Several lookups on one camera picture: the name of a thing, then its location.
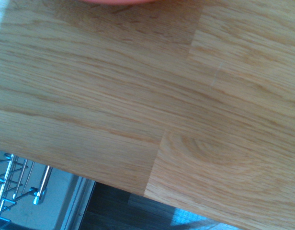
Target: metal dish rack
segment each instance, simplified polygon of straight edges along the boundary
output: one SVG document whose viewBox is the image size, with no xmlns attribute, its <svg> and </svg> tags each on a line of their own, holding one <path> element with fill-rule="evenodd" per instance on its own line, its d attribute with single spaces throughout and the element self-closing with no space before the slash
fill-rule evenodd
<svg viewBox="0 0 295 230">
<path fill-rule="evenodd" d="M 4 153 L 0 157 L 0 164 L 6 164 L 6 171 L 0 174 L 0 229 L 5 228 L 11 223 L 11 220 L 2 217 L 2 214 L 17 205 L 17 202 L 22 198 L 34 196 L 34 205 L 43 203 L 48 180 L 53 169 L 50 166 L 45 166 L 39 187 L 31 187 L 27 190 L 26 187 L 33 173 L 35 162 L 32 161 L 30 166 L 28 166 L 27 159 L 24 159 L 22 163 L 18 161 L 19 157 L 14 154 Z M 28 169 L 28 175 L 24 180 L 25 170 Z M 20 173 L 18 178 L 14 179 L 15 173 L 18 172 Z"/>
</svg>

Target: oak wood grain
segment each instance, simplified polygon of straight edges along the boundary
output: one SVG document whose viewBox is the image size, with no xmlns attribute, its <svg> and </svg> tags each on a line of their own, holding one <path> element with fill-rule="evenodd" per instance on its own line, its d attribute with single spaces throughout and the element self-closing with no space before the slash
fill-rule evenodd
<svg viewBox="0 0 295 230">
<path fill-rule="evenodd" d="M 145 196 L 242 229 L 295 229 L 295 157 L 166 131 Z"/>
<path fill-rule="evenodd" d="M 295 1 L 271 2 L 11 1 L 0 149 L 242 229 L 295 229 Z"/>
</svg>

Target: butcher block countertop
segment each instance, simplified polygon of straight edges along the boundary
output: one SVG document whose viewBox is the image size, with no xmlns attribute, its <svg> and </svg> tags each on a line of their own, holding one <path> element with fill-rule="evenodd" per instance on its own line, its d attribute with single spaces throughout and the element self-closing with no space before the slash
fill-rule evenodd
<svg viewBox="0 0 295 230">
<path fill-rule="evenodd" d="M 0 150 L 295 230 L 295 0 L 0 0 Z"/>
</svg>

